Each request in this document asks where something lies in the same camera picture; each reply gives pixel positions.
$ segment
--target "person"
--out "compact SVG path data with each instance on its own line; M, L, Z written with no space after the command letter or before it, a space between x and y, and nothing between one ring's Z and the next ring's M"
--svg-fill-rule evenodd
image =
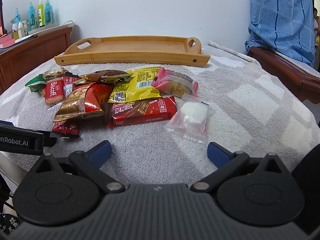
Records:
M314 31L315 31L315 40L318 36L318 22L317 22L317 14L318 14L318 10L316 7L313 8L313 24L314 24Z

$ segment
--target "red snack package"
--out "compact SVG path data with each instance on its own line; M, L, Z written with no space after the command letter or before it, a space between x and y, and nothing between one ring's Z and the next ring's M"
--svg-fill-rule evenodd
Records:
M70 95L73 90L75 90L75 85L73 82L80 80L81 78L79 77L69 77L69 76L64 76L63 77L63 90L64 90L64 96L65 98Z
M182 98L183 94L198 97L198 82L179 72L161 67L151 83L159 91Z
M66 120L56 122L51 130L50 137L62 138L78 138L79 137L79 122L78 120Z
M61 122L70 118L96 117L104 114L101 105L107 101L114 85L97 83L77 87L62 103L53 121Z
M63 100L63 78L49 80L45 86L45 105L53 106L59 102L62 102Z
M169 120L177 112L174 97L148 99L129 103L104 104L105 127Z

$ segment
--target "yellow-green bottle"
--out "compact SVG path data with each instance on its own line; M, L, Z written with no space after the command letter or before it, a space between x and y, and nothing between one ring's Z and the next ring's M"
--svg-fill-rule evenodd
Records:
M38 26L44 26L45 25L45 21L44 21L44 7L43 4L41 2L41 0L39 0L39 5L38 5Z

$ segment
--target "wooden bed frame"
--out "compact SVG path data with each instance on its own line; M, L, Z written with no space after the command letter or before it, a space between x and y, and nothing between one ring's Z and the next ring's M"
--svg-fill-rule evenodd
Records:
M320 78L310 75L272 50L251 47L248 56L255 58L262 68L280 81L300 101L320 103Z

